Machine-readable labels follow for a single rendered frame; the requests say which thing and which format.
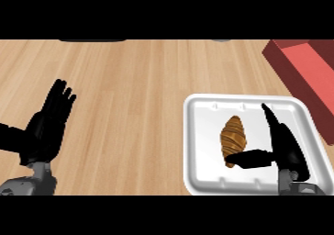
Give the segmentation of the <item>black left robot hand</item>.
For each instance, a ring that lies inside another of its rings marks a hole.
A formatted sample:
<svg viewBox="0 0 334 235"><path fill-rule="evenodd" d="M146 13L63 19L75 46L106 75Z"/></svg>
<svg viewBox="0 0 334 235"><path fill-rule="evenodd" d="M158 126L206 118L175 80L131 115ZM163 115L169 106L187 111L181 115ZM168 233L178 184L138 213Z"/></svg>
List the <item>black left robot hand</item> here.
<svg viewBox="0 0 334 235"><path fill-rule="evenodd" d="M0 123L0 150L19 154L22 166L34 162L50 162L56 158L73 101L72 89L57 79L41 110L32 115L25 129Z"/></svg>

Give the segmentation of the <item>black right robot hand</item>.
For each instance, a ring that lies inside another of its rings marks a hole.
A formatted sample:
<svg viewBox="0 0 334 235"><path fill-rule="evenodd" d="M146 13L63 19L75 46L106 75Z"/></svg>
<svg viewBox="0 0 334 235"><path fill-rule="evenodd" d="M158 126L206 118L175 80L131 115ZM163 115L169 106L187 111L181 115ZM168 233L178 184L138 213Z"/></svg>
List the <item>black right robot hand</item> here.
<svg viewBox="0 0 334 235"><path fill-rule="evenodd" d="M299 144L287 126L277 121L271 109L261 104L270 128L271 151L259 149L228 154L225 161L242 169L268 167L274 162L278 170L295 172L293 182L305 182L309 178L308 165Z"/></svg>

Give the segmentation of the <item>brown croissant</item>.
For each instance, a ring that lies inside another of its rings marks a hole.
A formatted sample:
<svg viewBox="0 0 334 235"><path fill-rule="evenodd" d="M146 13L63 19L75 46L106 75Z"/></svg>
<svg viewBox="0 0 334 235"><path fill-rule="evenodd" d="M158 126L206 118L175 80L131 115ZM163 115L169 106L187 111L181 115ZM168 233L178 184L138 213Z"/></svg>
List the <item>brown croissant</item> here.
<svg viewBox="0 0 334 235"><path fill-rule="evenodd" d="M239 153L245 149L246 139L243 134L242 121L233 116L222 127L219 133L221 153L225 158L230 154Z"/></svg>

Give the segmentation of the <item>white foam tray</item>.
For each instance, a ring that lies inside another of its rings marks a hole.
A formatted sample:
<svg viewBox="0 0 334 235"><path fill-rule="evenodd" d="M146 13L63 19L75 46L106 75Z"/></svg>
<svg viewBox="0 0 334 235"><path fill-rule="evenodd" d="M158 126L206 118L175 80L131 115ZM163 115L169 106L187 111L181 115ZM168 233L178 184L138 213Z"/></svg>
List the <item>white foam tray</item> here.
<svg viewBox="0 0 334 235"><path fill-rule="evenodd" d="M274 195L277 168L225 167L219 133L231 117L243 126L246 150L271 149L270 131L262 113L267 106L286 124L304 153L306 182L334 196L334 169L309 112L302 102L274 95L189 95L183 103L183 182L193 195Z"/></svg>

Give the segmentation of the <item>red cardboard box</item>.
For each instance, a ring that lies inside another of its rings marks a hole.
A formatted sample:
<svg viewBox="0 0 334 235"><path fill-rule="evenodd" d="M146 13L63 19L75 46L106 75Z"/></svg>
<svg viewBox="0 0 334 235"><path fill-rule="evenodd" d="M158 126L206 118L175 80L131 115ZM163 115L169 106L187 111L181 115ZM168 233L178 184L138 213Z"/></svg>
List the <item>red cardboard box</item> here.
<svg viewBox="0 0 334 235"><path fill-rule="evenodd" d="M261 54L334 145L334 39L271 39Z"/></svg>

